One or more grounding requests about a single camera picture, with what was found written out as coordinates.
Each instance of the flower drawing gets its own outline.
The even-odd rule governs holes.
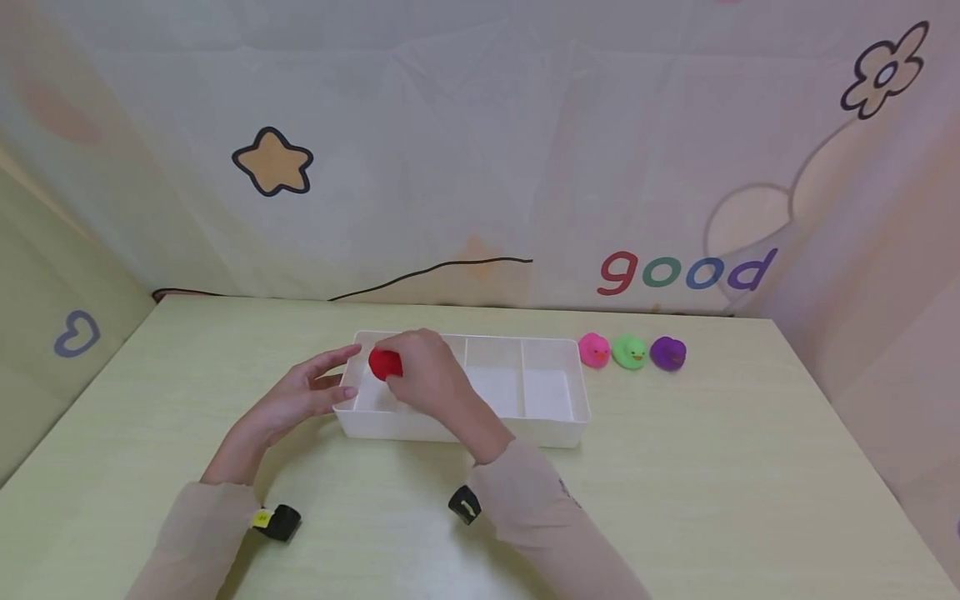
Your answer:
[[[902,94],[924,68],[924,60],[916,54],[929,28],[927,21],[921,21],[897,43],[884,39],[867,48],[856,60],[856,83],[844,93],[840,106],[856,110],[861,119],[869,119],[888,97]]]

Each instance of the rubber duck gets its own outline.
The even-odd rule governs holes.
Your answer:
[[[588,367],[603,369],[610,362],[610,342],[599,333],[592,331],[577,342],[580,347],[580,361]]]
[[[624,333],[613,341],[613,360],[624,369],[635,371],[647,364],[647,345],[637,336]]]
[[[676,371],[686,361],[686,344],[667,336],[650,346],[650,360],[664,371]]]

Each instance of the heart drawing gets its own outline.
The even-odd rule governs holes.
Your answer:
[[[90,337],[83,341],[84,334],[77,328],[77,322],[85,322],[90,330]],[[77,309],[66,316],[66,331],[54,342],[54,352],[63,358],[80,356],[93,347],[100,339],[100,327],[93,320],[90,313]]]

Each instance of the pink rubber duck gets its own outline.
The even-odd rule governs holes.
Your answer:
[[[580,338],[580,360],[588,367],[603,369],[610,362],[610,342],[592,331]]]

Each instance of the green rubber duck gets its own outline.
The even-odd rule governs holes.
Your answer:
[[[629,333],[624,333],[613,341],[611,354],[617,365],[631,371],[647,364],[647,345]]]

